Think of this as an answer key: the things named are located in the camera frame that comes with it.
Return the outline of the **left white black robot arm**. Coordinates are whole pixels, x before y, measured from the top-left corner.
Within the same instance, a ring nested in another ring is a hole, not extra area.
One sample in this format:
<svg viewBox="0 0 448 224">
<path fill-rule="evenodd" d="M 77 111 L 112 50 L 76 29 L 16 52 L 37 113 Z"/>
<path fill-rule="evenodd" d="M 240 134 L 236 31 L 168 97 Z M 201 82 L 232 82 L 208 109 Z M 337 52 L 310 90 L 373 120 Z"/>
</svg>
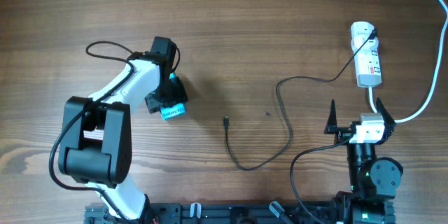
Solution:
<svg viewBox="0 0 448 224">
<path fill-rule="evenodd" d="M 85 223 L 159 223 L 129 174 L 131 115 L 141 103 L 162 119 L 183 115 L 188 100 L 175 70 L 180 50 L 169 38 L 155 37 L 149 51 L 131 51 L 126 66 L 89 97 L 71 97 L 64 106 L 62 131 L 49 157 L 51 179 L 64 189 L 94 191 L 101 206 L 85 209 Z"/>
</svg>

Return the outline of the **teal screen Galaxy smartphone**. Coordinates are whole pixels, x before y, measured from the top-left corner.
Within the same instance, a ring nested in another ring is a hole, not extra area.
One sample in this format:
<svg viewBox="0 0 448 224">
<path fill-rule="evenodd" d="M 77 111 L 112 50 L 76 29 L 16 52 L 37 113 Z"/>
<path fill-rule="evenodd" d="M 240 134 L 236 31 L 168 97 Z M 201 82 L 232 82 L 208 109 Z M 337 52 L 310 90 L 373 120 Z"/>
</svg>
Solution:
<svg viewBox="0 0 448 224">
<path fill-rule="evenodd" d="M 175 73 L 171 73 L 169 76 L 170 81 L 177 85 L 180 92 L 180 101 L 176 101 L 171 107 L 162 107 L 160 109 L 161 118 L 163 120 L 168 120 L 176 116 L 181 116 L 186 113 L 185 103 L 188 100 L 185 88 L 180 78 L 176 76 Z"/>
</svg>

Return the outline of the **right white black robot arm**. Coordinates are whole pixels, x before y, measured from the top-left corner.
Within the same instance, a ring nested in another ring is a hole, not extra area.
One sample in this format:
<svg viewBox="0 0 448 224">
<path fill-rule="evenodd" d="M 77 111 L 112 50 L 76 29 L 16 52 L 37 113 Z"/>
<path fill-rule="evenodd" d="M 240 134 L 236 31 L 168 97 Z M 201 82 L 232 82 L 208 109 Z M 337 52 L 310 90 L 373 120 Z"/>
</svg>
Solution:
<svg viewBox="0 0 448 224">
<path fill-rule="evenodd" d="M 338 192 L 332 199 L 333 223 L 394 224 L 393 199 L 403 176 L 403 166 L 391 157 L 377 157 L 375 147 L 388 140 L 396 122 L 381 100 L 375 113 L 362 113 L 348 127 L 337 125 L 335 102 L 325 134 L 335 136 L 335 145 L 345 146 L 349 165 L 350 192 Z"/>
</svg>

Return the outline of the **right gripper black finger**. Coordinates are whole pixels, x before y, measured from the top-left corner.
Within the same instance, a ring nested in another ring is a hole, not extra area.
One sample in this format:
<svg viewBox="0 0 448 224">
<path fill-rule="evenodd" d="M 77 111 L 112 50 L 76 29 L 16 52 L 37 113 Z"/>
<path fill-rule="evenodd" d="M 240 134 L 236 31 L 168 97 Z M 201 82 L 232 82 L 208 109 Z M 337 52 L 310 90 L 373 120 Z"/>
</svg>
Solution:
<svg viewBox="0 0 448 224">
<path fill-rule="evenodd" d="M 392 116 L 386 110 L 386 108 L 384 107 L 384 105 L 379 97 L 376 99 L 375 105 L 376 105 L 377 111 L 381 114 L 381 116 L 384 120 L 385 126 L 395 127 L 396 126 L 395 120 L 392 118 Z"/>
<path fill-rule="evenodd" d="M 330 114 L 328 116 L 328 120 L 324 129 L 325 134 L 336 134 L 338 132 L 337 126 L 337 114 L 335 108 L 335 100 L 331 101 L 330 105 Z"/>
</svg>

